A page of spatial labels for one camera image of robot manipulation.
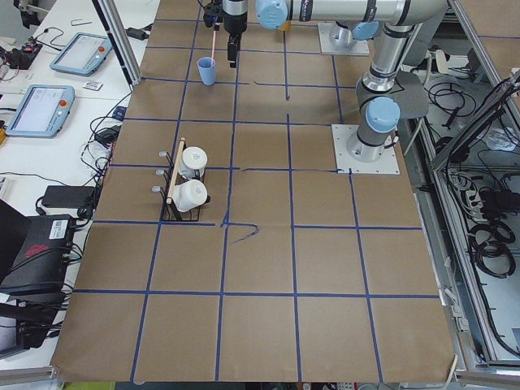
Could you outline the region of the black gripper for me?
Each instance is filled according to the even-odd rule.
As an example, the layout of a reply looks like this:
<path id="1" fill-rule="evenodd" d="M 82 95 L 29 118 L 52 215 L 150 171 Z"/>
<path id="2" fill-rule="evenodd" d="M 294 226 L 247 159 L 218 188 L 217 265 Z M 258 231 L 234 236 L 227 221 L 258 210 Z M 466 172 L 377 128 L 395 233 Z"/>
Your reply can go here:
<path id="1" fill-rule="evenodd" d="M 227 60 L 230 68 L 236 68 L 237 58 L 241 49 L 241 36 L 247 29 L 247 15 L 223 15 L 224 28 L 228 32 Z"/>

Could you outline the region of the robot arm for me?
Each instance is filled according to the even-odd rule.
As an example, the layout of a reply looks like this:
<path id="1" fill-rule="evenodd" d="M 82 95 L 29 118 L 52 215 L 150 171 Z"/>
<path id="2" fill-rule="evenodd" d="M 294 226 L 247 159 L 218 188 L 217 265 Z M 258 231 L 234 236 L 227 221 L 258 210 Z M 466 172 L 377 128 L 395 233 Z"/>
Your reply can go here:
<path id="1" fill-rule="evenodd" d="M 383 22 L 376 39 L 376 52 L 369 70 L 359 80 L 357 96 L 372 99 L 359 103 L 361 122 L 358 141 L 366 146 L 382 145 L 400 120 L 400 108 L 388 95 L 398 71 L 414 42 L 417 26 L 445 9 L 445 1 L 257 1 L 259 23 L 275 29 L 287 20 Z"/>
<path id="2" fill-rule="evenodd" d="M 223 0 L 223 24 L 229 37 L 227 41 L 227 60 L 230 68 L 236 68 L 238 53 L 241 49 L 241 36 L 247 29 L 248 2 L 243 0 Z"/>

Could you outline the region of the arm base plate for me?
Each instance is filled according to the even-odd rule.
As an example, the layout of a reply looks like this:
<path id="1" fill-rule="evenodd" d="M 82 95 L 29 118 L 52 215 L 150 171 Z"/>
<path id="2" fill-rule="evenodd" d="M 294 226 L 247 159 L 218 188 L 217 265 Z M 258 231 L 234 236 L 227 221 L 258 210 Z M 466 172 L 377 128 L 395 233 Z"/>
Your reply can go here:
<path id="1" fill-rule="evenodd" d="M 367 57 L 370 49 L 367 41 L 359 41 L 346 27 L 336 22 L 319 23 L 318 36 L 321 54 Z"/>
<path id="2" fill-rule="evenodd" d="M 368 146 L 358 139 L 358 126 L 331 126 L 336 170 L 345 174 L 399 175 L 397 156 L 390 136 L 379 146 Z"/>

